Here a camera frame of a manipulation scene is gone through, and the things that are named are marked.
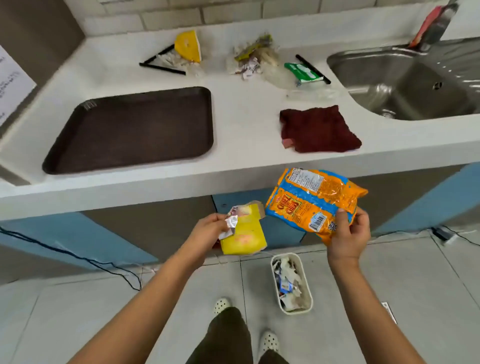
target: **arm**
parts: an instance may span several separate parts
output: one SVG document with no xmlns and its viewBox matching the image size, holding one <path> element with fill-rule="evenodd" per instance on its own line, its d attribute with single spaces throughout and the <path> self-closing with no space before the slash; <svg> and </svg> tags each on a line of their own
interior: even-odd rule
<svg viewBox="0 0 480 364">
<path fill-rule="evenodd" d="M 405 335 L 380 304 L 363 276 L 359 258 L 370 239 L 368 215 L 358 208 L 349 226 L 339 209 L 337 230 L 328 247 L 328 263 L 342 296 L 345 311 L 368 364 L 425 364 Z"/>
<path fill-rule="evenodd" d="M 145 363 L 190 275 L 222 231 L 225 215 L 201 219 L 187 241 L 150 282 L 107 323 L 69 364 Z"/>
</svg>

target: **floor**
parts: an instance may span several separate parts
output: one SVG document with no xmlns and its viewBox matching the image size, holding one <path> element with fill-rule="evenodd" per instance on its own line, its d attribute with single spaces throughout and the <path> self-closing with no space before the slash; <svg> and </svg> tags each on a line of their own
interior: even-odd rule
<svg viewBox="0 0 480 364">
<path fill-rule="evenodd" d="M 465 236 L 480 244 L 480 232 Z M 302 259 L 313 295 L 308 314 L 280 311 L 268 254 L 209 258 L 188 282 L 148 363 L 185 363 L 222 296 L 230 297 L 246 319 L 255 358 L 260 333 L 271 328 L 292 364 L 364 363 L 324 247 L 293 251 Z M 425 231 L 373 240 L 361 266 L 428 363 L 467 364 L 480 357 L 479 261 L 480 246 L 460 238 L 441 246 Z M 146 283 L 153 273 L 142 271 Z M 66 363 L 134 294 L 122 278 L 104 273 L 1 286 L 0 363 Z"/>
</svg>

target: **leg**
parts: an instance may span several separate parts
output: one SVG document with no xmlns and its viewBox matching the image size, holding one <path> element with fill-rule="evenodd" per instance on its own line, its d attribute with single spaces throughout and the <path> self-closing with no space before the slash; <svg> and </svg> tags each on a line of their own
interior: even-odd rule
<svg viewBox="0 0 480 364">
<path fill-rule="evenodd" d="M 253 364 L 247 325 L 238 308 L 230 307 L 229 303 L 227 306 L 212 320 L 205 338 L 193 351 L 187 364 Z"/>
<path fill-rule="evenodd" d="M 288 364 L 279 354 L 278 338 L 272 331 L 264 332 L 260 338 L 258 353 L 261 355 L 258 364 Z"/>
</svg>

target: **black tray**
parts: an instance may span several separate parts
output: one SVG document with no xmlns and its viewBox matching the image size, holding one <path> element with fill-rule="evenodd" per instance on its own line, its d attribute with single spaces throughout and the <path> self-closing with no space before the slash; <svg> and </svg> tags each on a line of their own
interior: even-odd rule
<svg viewBox="0 0 480 364">
<path fill-rule="evenodd" d="M 42 169 L 65 174 L 193 158 L 212 145 L 205 87 L 104 97 L 75 108 Z"/>
</svg>

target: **hand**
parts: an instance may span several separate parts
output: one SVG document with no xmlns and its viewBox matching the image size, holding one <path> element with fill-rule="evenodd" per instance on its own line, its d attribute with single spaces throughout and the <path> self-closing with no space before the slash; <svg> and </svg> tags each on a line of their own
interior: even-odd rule
<svg viewBox="0 0 480 364">
<path fill-rule="evenodd" d="M 211 214 L 200 219 L 177 253 L 194 269 L 200 267 L 205 261 L 205 255 L 218 240 L 220 233 L 228 231 L 226 218 L 226 215 Z"/>
<path fill-rule="evenodd" d="M 358 267 L 360 255 L 371 237 L 368 214 L 357 207 L 355 219 L 349 226 L 347 212 L 339 208 L 335 223 L 336 233 L 327 247 L 328 264 L 332 270 L 345 265 Z"/>
</svg>

